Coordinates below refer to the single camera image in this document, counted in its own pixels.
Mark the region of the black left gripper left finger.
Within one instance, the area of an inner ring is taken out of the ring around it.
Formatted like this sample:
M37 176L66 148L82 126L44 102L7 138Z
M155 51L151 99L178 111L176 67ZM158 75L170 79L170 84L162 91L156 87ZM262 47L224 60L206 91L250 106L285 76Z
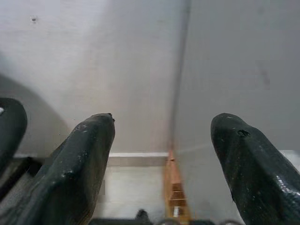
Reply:
M95 114L79 123L45 161L21 198L1 212L1 224L88 224L114 137L110 113Z

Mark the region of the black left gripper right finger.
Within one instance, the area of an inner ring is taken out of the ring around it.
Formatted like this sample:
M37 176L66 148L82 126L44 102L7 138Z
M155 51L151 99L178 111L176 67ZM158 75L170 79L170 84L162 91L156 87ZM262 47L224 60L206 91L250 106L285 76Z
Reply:
M221 113L210 135L232 200L247 225L298 225L300 173L257 128Z

